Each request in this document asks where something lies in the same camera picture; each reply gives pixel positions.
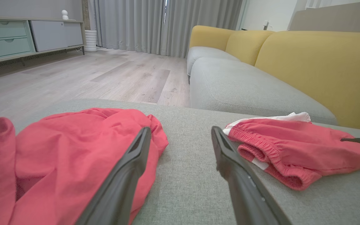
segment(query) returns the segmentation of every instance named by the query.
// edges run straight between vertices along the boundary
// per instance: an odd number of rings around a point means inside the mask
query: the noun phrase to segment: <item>cabinet top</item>
[[[62,19],[30,18],[30,17],[0,17],[0,20],[43,20],[43,21],[83,23],[83,21],[80,21],[80,20],[62,20]]]

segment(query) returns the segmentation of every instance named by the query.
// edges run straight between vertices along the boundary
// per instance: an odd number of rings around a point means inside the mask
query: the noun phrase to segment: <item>red garment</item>
[[[310,122],[249,119],[232,127],[229,137],[243,142],[242,157],[294,190],[360,169],[360,144],[340,141],[352,135]]]
[[[92,108],[51,115],[17,137],[12,123],[0,118],[0,225],[74,224],[143,127],[151,128],[152,138],[130,223],[144,204],[158,158],[168,145],[153,115]]]

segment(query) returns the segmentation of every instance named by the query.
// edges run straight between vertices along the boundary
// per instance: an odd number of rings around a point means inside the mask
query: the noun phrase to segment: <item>gray curtain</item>
[[[195,25],[234,30],[242,0],[167,0],[161,54],[185,58]]]
[[[96,0],[101,47],[160,54],[164,0]]]

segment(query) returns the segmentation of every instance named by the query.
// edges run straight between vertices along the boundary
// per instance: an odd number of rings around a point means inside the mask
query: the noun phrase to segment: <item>gray seat cushion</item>
[[[222,58],[234,61],[240,61],[238,58],[229,53],[213,47],[192,47],[188,50],[187,55],[187,74],[191,74],[191,68],[194,62],[200,57]]]
[[[255,116],[78,99],[48,107],[14,125],[18,132],[43,117],[93,107],[135,108],[146,115],[153,114],[167,135],[169,145],[159,158],[155,183],[133,225],[236,224],[227,182],[216,171],[210,129]],[[320,125],[360,137],[358,129]],[[305,191],[293,191],[255,165],[248,164],[293,224],[360,224],[360,171],[323,177]]]
[[[313,98],[243,62],[201,57],[190,80],[191,107],[265,117],[307,112],[313,122],[337,124]]]

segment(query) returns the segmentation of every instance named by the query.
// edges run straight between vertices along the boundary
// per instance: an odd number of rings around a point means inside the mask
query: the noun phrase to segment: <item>sofa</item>
[[[195,26],[187,73],[192,108],[360,129],[360,33]]]
[[[77,99],[47,107],[23,121],[16,132],[46,116],[88,108],[134,108],[153,114],[169,145],[159,158],[156,180],[133,225],[234,225],[227,182],[216,170],[210,130],[254,115],[194,108]],[[360,137],[360,130],[318,124]],[[322,177],[305,191],[294,191],[247,162],[293,225],[360,224],[360,170]]]

